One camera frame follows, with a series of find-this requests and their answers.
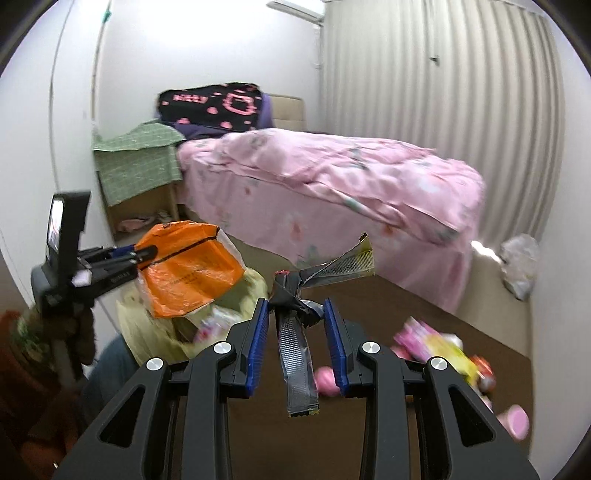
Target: camera screen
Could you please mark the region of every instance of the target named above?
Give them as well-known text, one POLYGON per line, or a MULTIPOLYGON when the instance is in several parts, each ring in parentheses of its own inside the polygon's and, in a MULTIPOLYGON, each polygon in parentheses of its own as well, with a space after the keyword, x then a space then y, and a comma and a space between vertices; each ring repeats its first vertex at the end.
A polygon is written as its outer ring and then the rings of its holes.
POLYGON ((63 213, 64 201, 62 199, 54 199, 51 204, 49 227, 47 229, 47 245, 52 247, 56 252, 59 250, 60 246, 60 228, 63 213))

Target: headboard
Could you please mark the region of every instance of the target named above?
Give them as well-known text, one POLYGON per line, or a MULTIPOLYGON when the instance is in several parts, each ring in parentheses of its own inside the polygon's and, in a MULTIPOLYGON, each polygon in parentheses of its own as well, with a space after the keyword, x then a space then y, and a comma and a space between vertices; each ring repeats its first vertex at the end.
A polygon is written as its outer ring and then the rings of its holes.
POLYGON ((306 131, 306 113, 301 98, 272 94, 269 96, 273 108, 273 123, 277 128, 306 131))

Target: curtain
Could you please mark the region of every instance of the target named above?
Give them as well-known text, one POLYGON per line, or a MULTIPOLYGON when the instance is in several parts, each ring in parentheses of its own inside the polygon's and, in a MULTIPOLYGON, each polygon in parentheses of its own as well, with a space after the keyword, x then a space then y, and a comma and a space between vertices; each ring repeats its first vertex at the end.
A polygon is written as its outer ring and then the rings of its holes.
POLYGON ((486 181, 480 240, 539 239, 563 140, 562 77, 545 18, 500 0, 327 4, 325 129, 433 147, 486 181))

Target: green towel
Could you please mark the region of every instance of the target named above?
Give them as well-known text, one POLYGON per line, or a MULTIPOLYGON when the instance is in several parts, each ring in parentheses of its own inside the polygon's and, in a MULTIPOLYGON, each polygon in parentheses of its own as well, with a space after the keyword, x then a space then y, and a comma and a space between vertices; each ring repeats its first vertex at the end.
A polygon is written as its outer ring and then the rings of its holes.
POLYGON ((109 140, 95 135, 95 164, 107 204, 182 180, 175 151, 182 140, 174 128, 153 120, 109 140))

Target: pink comforter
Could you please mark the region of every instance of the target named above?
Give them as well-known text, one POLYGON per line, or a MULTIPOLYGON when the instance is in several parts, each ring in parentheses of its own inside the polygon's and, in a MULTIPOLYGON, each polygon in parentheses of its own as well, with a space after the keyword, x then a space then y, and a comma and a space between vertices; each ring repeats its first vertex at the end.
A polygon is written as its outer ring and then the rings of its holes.
POLYGON ((457 307, 484 196, 465 163, 394 140, 280 129, 189 141, 177 156, 181 200, 227 233, 305 266, 367 231, 380 275, 457 307))

